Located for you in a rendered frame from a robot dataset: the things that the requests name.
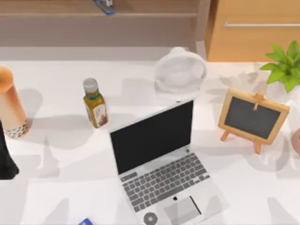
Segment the white desk fan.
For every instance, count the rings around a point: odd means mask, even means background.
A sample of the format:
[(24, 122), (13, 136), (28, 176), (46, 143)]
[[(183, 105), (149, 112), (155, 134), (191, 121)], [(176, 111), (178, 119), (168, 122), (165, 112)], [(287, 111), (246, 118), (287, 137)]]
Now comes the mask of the white desk fan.
[(174, 47), (155, 65), (156, 97), (176, 102), (195, 99), (206, 75), (206, 61), (202, 56)]

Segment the white open laptop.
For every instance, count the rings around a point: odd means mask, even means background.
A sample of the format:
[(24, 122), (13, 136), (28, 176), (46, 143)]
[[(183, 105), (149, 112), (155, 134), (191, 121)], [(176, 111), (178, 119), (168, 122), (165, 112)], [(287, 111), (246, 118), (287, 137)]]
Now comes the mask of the white open laptop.
[(119, 180), (139, 225), (200, 225), (228, 204), (191, 148), (194, 101), (110, 132)]

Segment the yellow-green tea bottle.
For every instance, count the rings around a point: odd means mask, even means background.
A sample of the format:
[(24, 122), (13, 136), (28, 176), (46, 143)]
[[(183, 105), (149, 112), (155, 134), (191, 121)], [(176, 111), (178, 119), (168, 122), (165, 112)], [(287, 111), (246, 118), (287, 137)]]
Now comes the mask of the yellow-green tea bottle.
[(108, 122), (105, 100), (99, 92), (98, 83), (94, 78), (83, 81), (85, 108), (93, 127), (100, 128)]

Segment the wooden open shelf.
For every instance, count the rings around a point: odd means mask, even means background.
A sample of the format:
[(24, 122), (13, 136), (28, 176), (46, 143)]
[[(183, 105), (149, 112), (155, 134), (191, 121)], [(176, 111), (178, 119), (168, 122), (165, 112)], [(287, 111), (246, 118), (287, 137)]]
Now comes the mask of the wooden open shelf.
[(156, 60), (205, 55), (211, 0), (0, 0), (0, 60)]

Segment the wooden framed blackboard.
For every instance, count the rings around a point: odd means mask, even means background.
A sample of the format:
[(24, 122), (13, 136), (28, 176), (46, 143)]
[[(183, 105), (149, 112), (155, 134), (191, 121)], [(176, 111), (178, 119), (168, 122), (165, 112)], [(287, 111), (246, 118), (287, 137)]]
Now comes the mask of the wooden framed blackboard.
[(260, 154), (262, 144), (274, 142), (289, 112), (289, 106), (266, 99), (262, 92), (229, 88), (218, 121), (224, 130), (221, 141), (233, 134), (252, 141), (255, 153)]

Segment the blue stapler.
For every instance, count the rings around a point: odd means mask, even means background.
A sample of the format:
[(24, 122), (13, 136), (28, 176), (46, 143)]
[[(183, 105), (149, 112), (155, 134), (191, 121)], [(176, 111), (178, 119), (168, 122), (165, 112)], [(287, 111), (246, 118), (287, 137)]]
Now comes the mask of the blue stapler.
[(93, 1), (106, 15), (112, 15), (115, 13), (113, 9), (113, 0), (93, 0)]

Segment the wooden cupboard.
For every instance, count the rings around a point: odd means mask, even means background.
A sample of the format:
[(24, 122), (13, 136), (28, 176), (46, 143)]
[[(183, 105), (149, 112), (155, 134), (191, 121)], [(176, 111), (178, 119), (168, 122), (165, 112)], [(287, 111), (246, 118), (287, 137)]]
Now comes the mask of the wooden cupboard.
[(228, 23), (300, 24), (300, 0), (211, 0), (204, 36), (209, 61), (264, 62), (271, 44), (287, 50), (300, 27), (223, 27)]

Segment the orange bubble tea cup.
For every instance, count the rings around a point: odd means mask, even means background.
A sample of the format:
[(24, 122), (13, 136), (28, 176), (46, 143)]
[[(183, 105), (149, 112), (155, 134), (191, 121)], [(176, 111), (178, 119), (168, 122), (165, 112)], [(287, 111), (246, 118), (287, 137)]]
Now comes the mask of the orange bubble tea cup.
[(0, 121), (4, 133), (13, 139), (20, 138), (29, 130), (25, 110), (16, 90), (13, 74), (0, 66)]

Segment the green potted plant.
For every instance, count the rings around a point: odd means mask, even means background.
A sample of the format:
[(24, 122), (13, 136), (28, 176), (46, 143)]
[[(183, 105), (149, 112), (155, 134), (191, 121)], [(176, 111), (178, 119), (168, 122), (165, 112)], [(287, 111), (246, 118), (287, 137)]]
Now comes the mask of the green potted plant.
[(270, 71), (267, 84), (280, 82), (289, 93), (300, 85), (300, 44), (293, 40), (286, 51), (277, 44), (271, 44), (273, 52), (266, 53), (267, 58), (274, 60), (260, 67), (261, 71)]

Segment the pink round object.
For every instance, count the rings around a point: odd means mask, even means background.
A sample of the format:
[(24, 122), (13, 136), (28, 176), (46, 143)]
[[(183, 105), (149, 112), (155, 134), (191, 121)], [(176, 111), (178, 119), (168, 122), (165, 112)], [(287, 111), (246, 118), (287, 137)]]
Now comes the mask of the pink round object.
[(300, 128), (297, 129), (292, 135), (292, 147), (300, 156)]

